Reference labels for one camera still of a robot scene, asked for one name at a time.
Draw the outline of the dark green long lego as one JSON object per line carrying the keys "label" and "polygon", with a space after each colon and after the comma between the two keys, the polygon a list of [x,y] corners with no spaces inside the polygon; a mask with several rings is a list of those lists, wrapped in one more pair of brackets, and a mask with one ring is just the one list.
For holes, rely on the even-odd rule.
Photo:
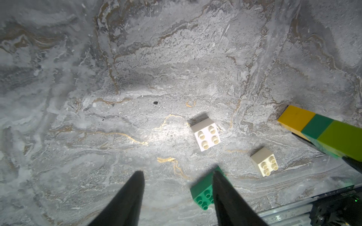
{"label": "dark green long lego", "polygon": [[203,178],[201,178],[190,189],[193,201],[202,209],[207,210],[211,204],[214,204],[213,198],[213,173],[214,171],[221,172],[225,177],[221,168],[217,166]]}
{"label": "dark green long lego", "polygon": [[316,114],[302,129],[301,133],[310,141],[317,140],[333,121],[331,118]]}

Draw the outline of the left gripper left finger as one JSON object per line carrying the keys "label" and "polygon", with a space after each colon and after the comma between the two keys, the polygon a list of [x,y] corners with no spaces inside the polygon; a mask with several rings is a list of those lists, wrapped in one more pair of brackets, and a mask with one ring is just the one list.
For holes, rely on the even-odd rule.
{"label": "left gripper left finger", "polygon": [[90,226],[137,226],[144,194],[145,179],[136,171]]}

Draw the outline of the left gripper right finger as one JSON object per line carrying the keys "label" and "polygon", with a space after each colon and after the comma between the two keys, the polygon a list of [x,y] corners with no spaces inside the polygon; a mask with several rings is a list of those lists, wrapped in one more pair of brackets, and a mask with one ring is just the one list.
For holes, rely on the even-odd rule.
{"label": "left gripper right finger", "polygon": [[267,224],[249,207],[232,184],[219,171],[213,173],[213,198],[218,225],[266,226]]}

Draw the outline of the white lego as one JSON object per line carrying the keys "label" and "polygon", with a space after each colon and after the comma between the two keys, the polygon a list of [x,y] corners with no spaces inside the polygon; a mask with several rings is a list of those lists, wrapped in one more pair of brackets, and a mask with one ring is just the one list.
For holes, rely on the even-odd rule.
{"label": "white lego", "polygon": [[210,118],[191,126],[191,129],[202,152],[221,142],[217,126]]}

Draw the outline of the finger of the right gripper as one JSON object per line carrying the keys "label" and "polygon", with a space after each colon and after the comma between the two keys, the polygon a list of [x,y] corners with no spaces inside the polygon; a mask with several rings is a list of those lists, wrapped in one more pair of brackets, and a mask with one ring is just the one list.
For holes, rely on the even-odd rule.
{"label": "finger of the right gripper", "polygon": [[352,168],[354,168],[355,170],[357,170],[359,173],[362,174],[362,162],[359,162],[353,158],[350,158],[348,156],[343,156],[342,160],[348,164],[349,166],[351,166]]}

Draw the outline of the lime lego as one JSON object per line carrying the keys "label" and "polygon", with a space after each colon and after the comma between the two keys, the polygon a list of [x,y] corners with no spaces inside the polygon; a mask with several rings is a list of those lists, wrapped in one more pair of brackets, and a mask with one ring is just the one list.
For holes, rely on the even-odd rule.
{"label": "lime lego", "polygon": [[362,161],[362,129],[340,121],[333,121],[317,141],[339,157]]}

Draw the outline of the yellow lego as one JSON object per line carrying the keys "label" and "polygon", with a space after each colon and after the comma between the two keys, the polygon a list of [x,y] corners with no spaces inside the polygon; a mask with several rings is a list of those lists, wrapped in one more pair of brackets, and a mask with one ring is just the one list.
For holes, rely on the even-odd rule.
{"label": "yellow lego", "polygon": [[278,122],[287,130],[309,141],[301,131],[315,115],[316,113],[289,105],[279,117]]}

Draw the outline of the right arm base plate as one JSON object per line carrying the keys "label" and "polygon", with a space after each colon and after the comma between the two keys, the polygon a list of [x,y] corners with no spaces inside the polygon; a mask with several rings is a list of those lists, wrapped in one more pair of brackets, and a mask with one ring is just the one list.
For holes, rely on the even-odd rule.
{"label": "right arm base plate", "polygon": [[349,186],[318,197],[309,218],[312,226],[360,226],[362,188]]}

